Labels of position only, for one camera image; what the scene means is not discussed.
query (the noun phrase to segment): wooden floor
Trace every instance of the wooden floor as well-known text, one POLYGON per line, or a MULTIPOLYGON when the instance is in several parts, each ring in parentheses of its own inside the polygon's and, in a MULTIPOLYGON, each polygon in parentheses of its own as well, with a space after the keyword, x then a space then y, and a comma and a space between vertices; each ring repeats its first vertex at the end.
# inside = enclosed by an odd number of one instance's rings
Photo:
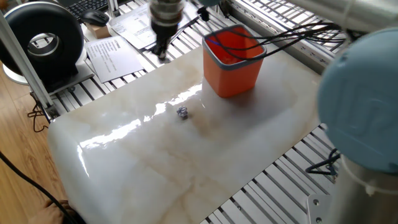
MULTIPOLYGON (((65 191, 47 149, 47 129, 35 133, 33 120, 27 117, 35 105, 29 87, 10 81, 1 68, 0 150, 23 173, 57 199, 64 199, 65 191)), ((45 124, 48 125, 44 117, 37 118, 37 129, 45 124)), ((45 199, 0 161, 0 224, 27 223, 45 199)))

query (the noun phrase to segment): gray container rim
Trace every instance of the gray container rim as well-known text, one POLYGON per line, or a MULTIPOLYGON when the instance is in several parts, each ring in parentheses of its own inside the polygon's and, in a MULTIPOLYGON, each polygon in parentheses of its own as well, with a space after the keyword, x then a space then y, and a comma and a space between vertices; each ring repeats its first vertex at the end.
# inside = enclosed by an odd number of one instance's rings
MULTIPOLYGON (((246 30, 249 34, 252 35, 252 33, 249 31, 249 29, 247 29, 246 26, 244 26, 244 25, 242 25, 242 24, 236 24, 236 25, 233 25, 233 26, 230 26, 230 27, 226 27, 226 28, 224 28, 224 29, 221 29, 221 30, 218 30, 218 31, 214 32, 214 34, 219 34, 220 32, 224 32, 224 31, 226 31, 226 30, 231 30, 231 29, 234 29, 234 28, 237 28, 237 27, 242 27, 244 30, 246 30)), ((209 46, 207 45, 206 39, 207 39, 208 37, 211 37, 212 35, 213 35, 213 34, 207 34, 207 35, 205 35, 205 36, 203 37, 203 39, 202 39, 202 46, 205 48, 205 50, 207 51, 207 53, 210 55, 211 59, 213 59, 213 61, 214 61, 221 69, 227 70, 227 71, 235 70, 235 69, 239 69, 239 68, 245 67, 245 66, 247 66, 247 65, 250 65, 250 64, 252 64, 252 63, 256 63, 256 62, 262 60, 262 59, 258 59, 258 60, 243 60, 243 61, 241 61, 241 62, 232 64, 232 65, 227 65, 227 64, 223 63, 220 59, 218 59, 218 57, 213 53, 213 51, 210 50, 209 46)), ((262 48, 264 51, 263 51, 263 53, 259 54, 258 56, 264 55, 264 54, 267 53, 267 48, 266 48, 265 46, 262 45, 261 48, 262 48)))

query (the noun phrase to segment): marble slab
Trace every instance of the marble slab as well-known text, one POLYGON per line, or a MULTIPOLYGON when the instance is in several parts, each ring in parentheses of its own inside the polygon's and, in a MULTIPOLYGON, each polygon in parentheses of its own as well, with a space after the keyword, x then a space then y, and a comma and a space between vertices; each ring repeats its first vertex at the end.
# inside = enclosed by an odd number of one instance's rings
POLYGON ((203 79, 202 52, 50 125, 65 190, 88 224, 200 223, 319 124, 320 76, 285 52, 228 99, 203 79))

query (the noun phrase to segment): round black device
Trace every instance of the round black device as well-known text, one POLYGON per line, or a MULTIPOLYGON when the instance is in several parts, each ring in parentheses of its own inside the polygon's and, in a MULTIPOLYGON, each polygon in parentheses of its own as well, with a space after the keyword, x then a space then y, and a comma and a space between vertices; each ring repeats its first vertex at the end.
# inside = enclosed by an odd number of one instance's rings
MULTIPOLYGON (((47 91, 78 73, 75 64, 83 50, 83 33, 76 18, 64 7, 52 2, 30 2, 9 11, 5 18, 47 91), (36 40, 47 43, 41 47, 36 40)), ((21 74, 1 41, 0 60, 21 74)))

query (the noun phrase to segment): computer mouse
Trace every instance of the computer mouse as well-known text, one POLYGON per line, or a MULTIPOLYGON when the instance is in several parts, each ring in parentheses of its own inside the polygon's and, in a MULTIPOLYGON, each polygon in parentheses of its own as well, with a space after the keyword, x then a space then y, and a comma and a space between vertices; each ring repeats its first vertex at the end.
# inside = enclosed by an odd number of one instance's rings
POLYGON ((80 19, 82 22, 104 27, 109 21, 109 16, 99 10, 87 9, 80 14, 80 19))

